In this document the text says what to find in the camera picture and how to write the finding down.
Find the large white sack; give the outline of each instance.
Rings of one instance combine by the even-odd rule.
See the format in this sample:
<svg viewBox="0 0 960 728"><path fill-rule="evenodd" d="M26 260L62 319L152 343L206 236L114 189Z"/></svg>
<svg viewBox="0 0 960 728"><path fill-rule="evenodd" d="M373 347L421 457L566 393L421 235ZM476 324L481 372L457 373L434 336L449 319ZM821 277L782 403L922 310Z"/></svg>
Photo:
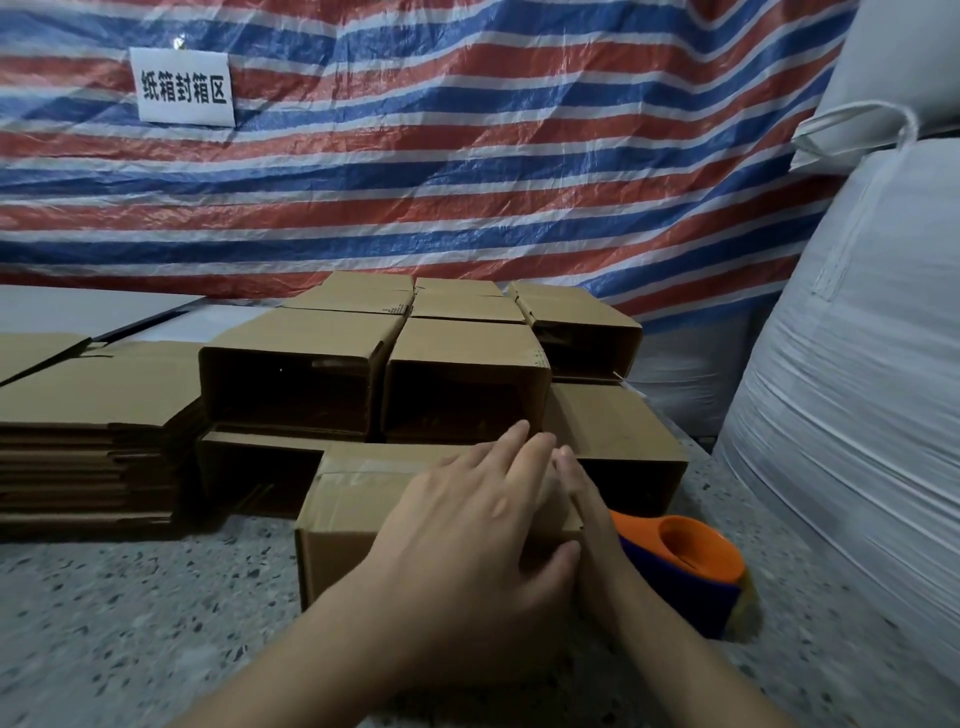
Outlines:
<svg viewBox="0 0 960 728"><path fill-rule="evenodd" d="M684 432L715 437L746 356L750 312L644 334L627 381Z"/></svg>
<svg viewBox="0 0 960 728"><path fill-rule="evenodd" d="M832 114L853 103L908 107L924 134L960 126L958 67L960 2L862 0L816 114L794 134L791 168L848 174L866 151L896 141L894 109Z"/></svg>
<svg viewBox="0 0 960 728"><path fill-rule="evenodd" d="M960 682L960 140L853 172L715 456Z"/></svg>

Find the white paper sign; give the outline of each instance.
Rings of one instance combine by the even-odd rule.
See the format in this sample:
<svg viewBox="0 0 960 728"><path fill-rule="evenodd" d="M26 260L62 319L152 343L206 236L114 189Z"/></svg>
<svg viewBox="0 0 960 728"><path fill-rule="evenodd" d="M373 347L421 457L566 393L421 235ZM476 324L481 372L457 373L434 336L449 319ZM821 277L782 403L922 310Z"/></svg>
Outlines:
<svg viewBox="0 0 960 728"><path fill-rule="evenodd" d="M233 127L226 53L131 48L140 121Z"/></svg>

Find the person's left hand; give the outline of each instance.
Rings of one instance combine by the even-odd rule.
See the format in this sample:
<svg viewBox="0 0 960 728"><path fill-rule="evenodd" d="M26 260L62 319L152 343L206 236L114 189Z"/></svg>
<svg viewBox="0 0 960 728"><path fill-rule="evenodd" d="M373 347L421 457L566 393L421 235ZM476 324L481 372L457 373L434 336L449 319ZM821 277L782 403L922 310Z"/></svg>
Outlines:
<svg viewBox="0 0 960 728"><path fill-rule="evenodd" d="M520 568L556 445L547 433L525 443L528 432L517 423L415 476L370 554L328 593L365 622L399 688L517 677L558 646L580 545Z"/></svg>

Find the speckled gray floor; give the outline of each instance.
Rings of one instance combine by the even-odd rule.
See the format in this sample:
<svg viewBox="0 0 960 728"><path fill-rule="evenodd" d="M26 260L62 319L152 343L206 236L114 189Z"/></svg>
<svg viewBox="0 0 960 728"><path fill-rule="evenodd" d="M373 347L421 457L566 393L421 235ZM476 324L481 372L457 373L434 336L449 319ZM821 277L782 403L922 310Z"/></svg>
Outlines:
<svg viewBox="0 0 960 728"><path fill-rule="evenodd" d="M960 690L753 495L693 456L675 502L744 552L763 626L724 644L803 726L960 725ZM178 542L0 546L0 726L159 726L299 611L292 524L234 518ZM578 624L536 686L405 696L365 725L641 726L654 710L615 651Z"/></svg>

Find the person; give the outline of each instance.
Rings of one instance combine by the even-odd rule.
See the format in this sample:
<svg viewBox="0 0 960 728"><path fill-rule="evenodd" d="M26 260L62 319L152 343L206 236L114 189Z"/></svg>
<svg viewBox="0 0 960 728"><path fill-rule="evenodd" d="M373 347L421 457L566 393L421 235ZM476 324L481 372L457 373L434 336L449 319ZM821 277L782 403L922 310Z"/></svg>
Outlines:
<svg viewBox="0 0 960 728"><path fill-rule="evenodd" d="M792 720L650 589L569 448L520 422L416 475L366 559L278 640L172 725L347 728L393 695L471 679L515 640L585 607L622 644L678 728L781 728ZM553 462L582 542L521 570L541 480Z"/></svg>

